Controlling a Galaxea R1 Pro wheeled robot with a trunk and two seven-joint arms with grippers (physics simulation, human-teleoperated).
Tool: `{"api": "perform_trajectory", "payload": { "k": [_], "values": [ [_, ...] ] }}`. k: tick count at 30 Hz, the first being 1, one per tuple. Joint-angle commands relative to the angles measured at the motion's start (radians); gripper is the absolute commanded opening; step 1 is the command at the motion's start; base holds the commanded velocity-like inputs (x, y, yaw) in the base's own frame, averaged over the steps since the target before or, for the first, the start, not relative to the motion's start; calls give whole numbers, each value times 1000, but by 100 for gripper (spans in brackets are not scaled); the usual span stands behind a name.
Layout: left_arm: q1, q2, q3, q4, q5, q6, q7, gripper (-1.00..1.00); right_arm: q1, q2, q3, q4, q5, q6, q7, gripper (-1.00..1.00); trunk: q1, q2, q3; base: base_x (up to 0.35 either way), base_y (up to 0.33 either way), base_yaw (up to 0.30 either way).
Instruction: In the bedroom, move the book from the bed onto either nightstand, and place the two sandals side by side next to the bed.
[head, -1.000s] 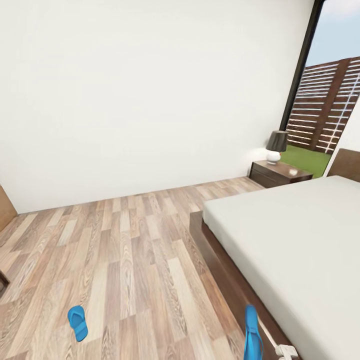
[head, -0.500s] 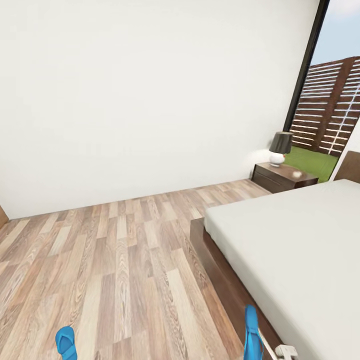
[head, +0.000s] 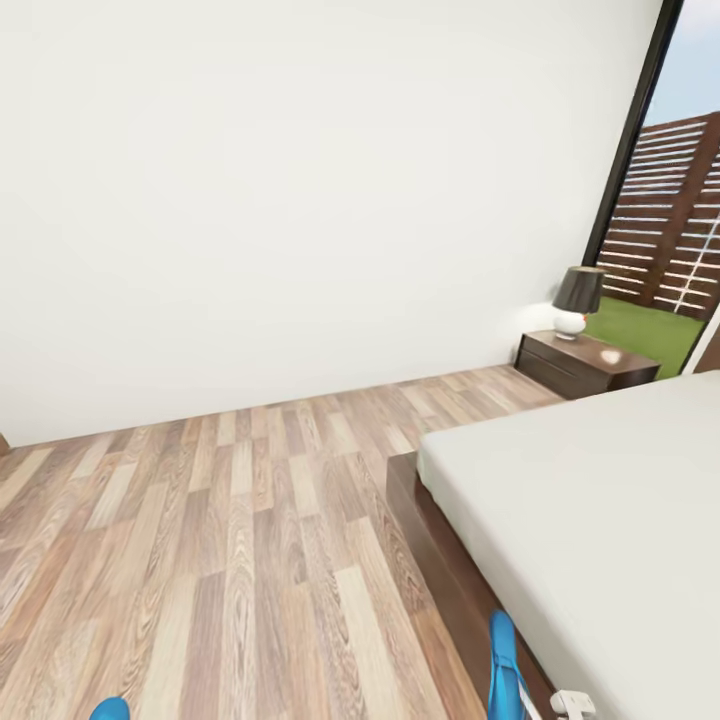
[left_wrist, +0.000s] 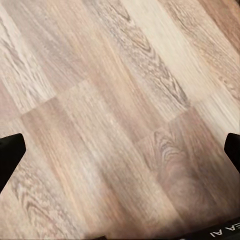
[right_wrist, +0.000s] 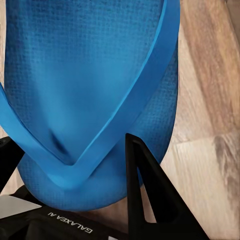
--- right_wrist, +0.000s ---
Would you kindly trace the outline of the sandal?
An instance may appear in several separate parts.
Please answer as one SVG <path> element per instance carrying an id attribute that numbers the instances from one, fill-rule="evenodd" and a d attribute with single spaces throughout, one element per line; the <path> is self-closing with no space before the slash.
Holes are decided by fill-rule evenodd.
<path id="1" fill-rule="evenodd" d="M 141 138 L 159 164 L 172 138 L 180 0 L 5 7 L 0 126 L 25 151 L 17 168 L 26 188 L 69 212 L 126 198 L 126 134 Z"/>

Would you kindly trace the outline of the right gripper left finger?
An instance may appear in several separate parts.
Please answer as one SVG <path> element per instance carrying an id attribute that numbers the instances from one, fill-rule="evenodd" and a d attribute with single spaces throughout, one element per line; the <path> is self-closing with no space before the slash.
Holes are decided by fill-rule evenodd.
<path id="1" fill-rule="evenodd" d="M 0 193 L 25 153 L 10 136 L 0 138 Z"/>

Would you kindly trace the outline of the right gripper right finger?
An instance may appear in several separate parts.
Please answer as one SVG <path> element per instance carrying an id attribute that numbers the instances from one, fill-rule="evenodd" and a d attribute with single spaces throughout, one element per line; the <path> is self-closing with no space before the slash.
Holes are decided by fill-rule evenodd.
<path id="1" fill-rule="evenodd" d="M 145 142 L 125 134 L 129 240 L 210 240 Z M 137 167 L 156 223 L 145 220 Z"/>

